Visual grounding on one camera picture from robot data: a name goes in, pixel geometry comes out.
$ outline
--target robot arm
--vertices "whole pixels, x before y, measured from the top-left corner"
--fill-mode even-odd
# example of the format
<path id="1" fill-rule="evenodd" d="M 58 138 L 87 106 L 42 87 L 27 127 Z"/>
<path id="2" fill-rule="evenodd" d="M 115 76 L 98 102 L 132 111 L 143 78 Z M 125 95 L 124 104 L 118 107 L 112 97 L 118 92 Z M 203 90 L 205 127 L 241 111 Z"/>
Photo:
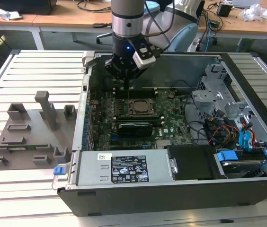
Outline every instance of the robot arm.
<path id="1" fill-rule="evenodd" d="M 172 41 L 183 28 L 195 23 L 196 10 L 201 0 L 174 0 L 164 12 L 156 15 L 155 20 Z M 144 17 L 144 0 L 112 0 L 113 17 L 113 56 L 106 62 L 105 68 L 116 78 L 128 85 L 128 81 L 138 78 L 148 67 L 156 61 L 150 43 L 164 49 L 169 43 L 160 35 L 158 27 L 153 23 L 150 15 Z M 193 38 L 197 29 L 190 32 Z"/>

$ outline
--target connector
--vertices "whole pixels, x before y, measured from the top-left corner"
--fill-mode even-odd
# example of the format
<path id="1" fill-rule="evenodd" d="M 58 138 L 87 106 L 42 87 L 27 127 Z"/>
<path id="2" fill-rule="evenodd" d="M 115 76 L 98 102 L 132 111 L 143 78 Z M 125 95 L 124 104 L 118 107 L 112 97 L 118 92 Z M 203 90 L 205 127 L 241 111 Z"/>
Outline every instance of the connector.
<path id="1" fill-rule="evenodd" d="M 226 114 L 222 110 L 217 110 L 215 114 L 217 117 L 222 117 L 222 118 L 226 117 Z"/>
<path id="2" fill-rule="evenodd" d="M 204 118 L 208 121 L 213 121 L 214 120 L 214 117 L 212 117 L 210 114 L 208 113 L 204 113 Z"/>

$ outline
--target white label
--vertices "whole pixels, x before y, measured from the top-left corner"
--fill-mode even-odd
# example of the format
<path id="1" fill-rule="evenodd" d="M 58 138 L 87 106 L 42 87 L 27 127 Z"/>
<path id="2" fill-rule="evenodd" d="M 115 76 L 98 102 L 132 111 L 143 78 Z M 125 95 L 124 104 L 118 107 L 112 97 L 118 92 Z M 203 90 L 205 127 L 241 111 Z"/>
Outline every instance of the white label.
<path id="1" fill-rule="evenodd" d="M 140 174 L 138 178 L 147 178 L 147 174 Z"/>
<path id="2" fill-rule="evenodd" d="M 98 154 L 98 160 L 111 160 L 112 153 Z"/>

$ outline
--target black plastic cover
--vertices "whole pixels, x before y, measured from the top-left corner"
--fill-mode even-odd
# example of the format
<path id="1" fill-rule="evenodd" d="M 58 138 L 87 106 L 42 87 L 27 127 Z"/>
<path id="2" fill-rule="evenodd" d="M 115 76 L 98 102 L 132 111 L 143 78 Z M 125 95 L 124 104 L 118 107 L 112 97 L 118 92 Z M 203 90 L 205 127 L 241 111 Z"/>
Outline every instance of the black plastic cover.
<path id="1" fill-rule="evenodd" d="M 169 158 L 175 159 L 178 180 L 224 179 L 214 158 L 215 149 L 208 145 L 170 145 L 167 147 Z"/>

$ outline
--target table leg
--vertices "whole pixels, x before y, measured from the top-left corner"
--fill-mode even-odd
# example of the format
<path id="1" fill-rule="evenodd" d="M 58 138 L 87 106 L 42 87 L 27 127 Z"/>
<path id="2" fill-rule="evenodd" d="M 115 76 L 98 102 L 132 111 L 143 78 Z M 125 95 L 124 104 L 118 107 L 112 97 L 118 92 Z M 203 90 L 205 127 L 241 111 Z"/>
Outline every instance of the table leg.
<path id="1" fill-rule="evenodd" d="M 72 41 L 77 42 L 77 34 L 75 32 L 72 32 L 71 36 L 72 36 Z"/>
<path id="2" fill-rule="evenodd" d="M 42 32 L 40 31 L 39 27 L 34 27 L 31 30 L 31 33 L 33 34 L 35 44 L 37 46 L 37 50 L 44 50 L 45 49 L 45 42 L 42 36 Z"/>
<path id="3" fill-rule="evenodd" d="M 237 44 L 236 52 L 250 52 L 251 46 L 255 39 L 240 39 Z"/>

